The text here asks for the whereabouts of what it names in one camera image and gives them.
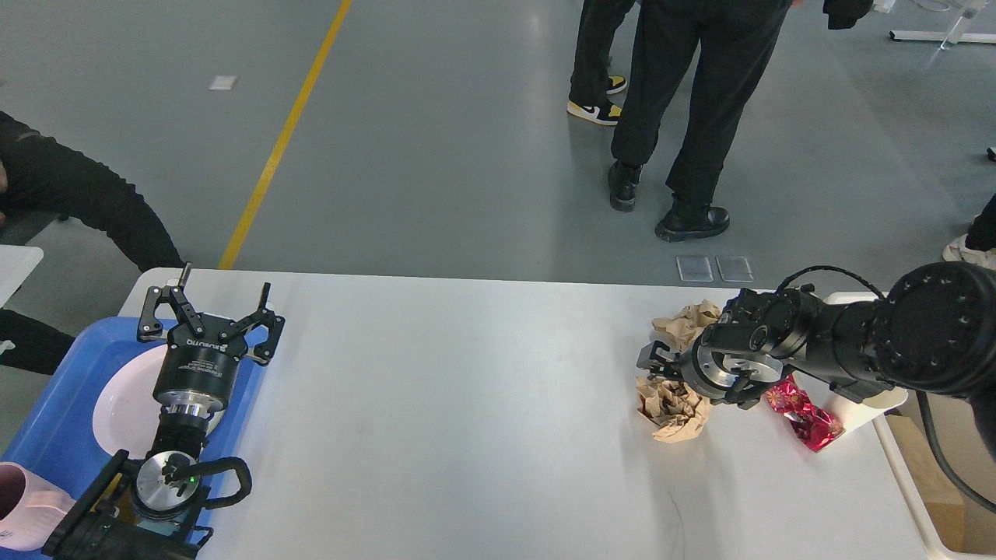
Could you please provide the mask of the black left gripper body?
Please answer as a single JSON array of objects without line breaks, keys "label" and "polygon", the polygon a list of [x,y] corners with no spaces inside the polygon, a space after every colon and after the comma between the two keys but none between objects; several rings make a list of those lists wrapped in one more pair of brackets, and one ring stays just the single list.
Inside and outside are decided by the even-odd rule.
[{"label": "black left gripper body", "polygon": [[247,343],[242,336],[220,341],[218,334],[205,329],[198,339],[188,325],[177,325],[167,334],[167,351],[153,388],[153,398],[164,411],[211,417],[227,407]]}]

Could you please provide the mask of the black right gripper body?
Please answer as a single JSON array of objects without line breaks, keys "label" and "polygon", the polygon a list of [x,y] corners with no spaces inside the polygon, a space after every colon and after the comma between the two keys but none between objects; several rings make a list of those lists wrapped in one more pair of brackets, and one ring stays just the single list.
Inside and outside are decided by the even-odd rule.
[{"label": "black right gripper body", "polygon": [[684,383],[713,404],[753,407],[785,380],[785,366],[761,350],[761,341],[695,341],[677,359]]}]

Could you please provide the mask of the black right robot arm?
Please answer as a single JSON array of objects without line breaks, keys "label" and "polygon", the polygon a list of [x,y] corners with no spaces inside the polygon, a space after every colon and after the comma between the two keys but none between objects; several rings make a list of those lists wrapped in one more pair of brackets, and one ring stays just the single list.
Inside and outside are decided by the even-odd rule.
[{"label": "black right robot arm", "polygon": [[894,387],[917,392],[926,439],[949,480],[989,510],[943,455],[928,395],[967,401],[989,453],[995,432],[995,274],[963,261],[928,264],[872,300],[829,304],[786,278],[772,292],[743,289],[718,322],[677,352],[663,341],[637,361],[651,378],[678,380],[715,404],[747,410],[790,373],[854,403]]}]

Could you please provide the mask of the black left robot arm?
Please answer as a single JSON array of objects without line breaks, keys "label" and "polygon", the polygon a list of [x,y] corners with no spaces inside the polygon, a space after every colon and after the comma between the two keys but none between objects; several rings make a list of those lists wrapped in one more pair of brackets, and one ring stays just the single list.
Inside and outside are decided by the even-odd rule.
[{"label": "black left robot arm", "polygon": [[195,559],[214,533],[200,515],[249,496],[248,465],[209,450],[209,423],[242,403],[242,365],[268,365],[286,322],[269,308],[269,283],[239,320],[197,311],[184,291],[190,271],[147,290],[136,327],[136,340],[165,351],[152,390],[160,408],[152,445],[135,459],[127,450],[113,455],[54,528],[46,556]]}]

